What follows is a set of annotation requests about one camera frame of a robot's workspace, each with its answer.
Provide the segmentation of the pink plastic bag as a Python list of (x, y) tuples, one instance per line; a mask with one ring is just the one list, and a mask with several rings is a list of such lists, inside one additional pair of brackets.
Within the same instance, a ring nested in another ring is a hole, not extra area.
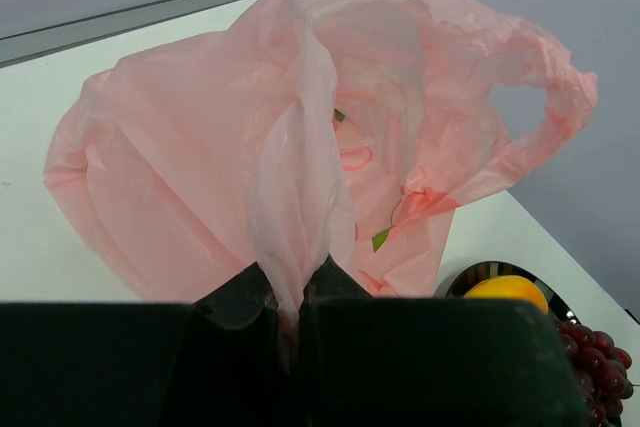
[(140, 295), (195, 301), (257, 264), (292, 325), (327, 259), (370, 294), (432, 294), (454, 211), (596, 103), (556, 38), (477, 0), (258, 0), (89, 77), (44, 182)]

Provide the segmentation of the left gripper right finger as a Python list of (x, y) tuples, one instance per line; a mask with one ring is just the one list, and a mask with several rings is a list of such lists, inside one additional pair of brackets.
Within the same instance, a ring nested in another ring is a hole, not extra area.
[(300, 308), (313, 426), (583, 426), (551, 320), (526, 301), (368, 294), (334, 261)]

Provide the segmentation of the dark red fake grapes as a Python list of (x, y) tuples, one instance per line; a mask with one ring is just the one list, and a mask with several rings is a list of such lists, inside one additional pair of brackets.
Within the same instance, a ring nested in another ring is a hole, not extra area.
[(579, 322), (554, 323), (588, 412), (585, 426), (621, 426), (624, 402), (638, 387), (629, 378), (631, 356), (604, 331)]

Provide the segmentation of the orange fake fruit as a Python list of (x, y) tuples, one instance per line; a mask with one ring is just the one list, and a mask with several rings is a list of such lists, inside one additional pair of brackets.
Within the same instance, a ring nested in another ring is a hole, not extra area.
[(543, 313), (549, 312), (544, 293), (530, 280), (517, 275), (496, 276), (483, 280), (463, 295), (466, 299), (509, 299), (527, 301)]

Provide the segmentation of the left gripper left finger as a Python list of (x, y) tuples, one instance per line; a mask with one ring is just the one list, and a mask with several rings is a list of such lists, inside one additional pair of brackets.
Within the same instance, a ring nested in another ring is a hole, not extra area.
[(5, 302), (5, 426), (296, 426), (251, 265), (195, 303)]

